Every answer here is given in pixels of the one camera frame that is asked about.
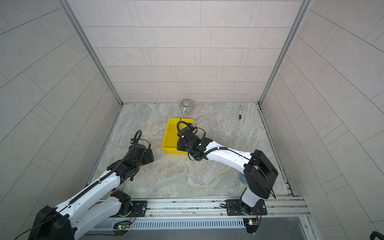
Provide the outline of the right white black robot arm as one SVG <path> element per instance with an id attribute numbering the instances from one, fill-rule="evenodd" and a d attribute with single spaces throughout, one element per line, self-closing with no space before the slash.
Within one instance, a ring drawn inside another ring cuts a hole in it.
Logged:
<path id="1" fill-rule="evenodd" d="M 194 124 L 179 121 L 177 150 L 187 152 L 191 161 L 216 161 L 243 174 L 248 187 L 236 207 L 226 205 L 226 208 L 242 212 L 244 215 L 262 215 L 262 200 L 276 196 L 273 186 L 279 175 L 278 170 L 262 151 L 237 151 L 207 138 L 206 133 L 199 138 L 199 129 Z"/>

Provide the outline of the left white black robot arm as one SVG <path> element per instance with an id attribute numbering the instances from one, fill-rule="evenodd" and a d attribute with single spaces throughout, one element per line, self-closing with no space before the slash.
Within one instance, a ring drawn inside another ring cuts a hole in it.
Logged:
<path id="1" fill-rule="evenodd" d="M 126 180 L 132 181 L 143 165 L 154 161 L 150 147 L 131 145 L 122 160 L 111 164 L 89 186 L 56 207 L 46 206 L 36 215 L 30 240 L 78 240 L 109 217 L 135 220 L 140 207 L 131 196 L 117 190 Z"/>

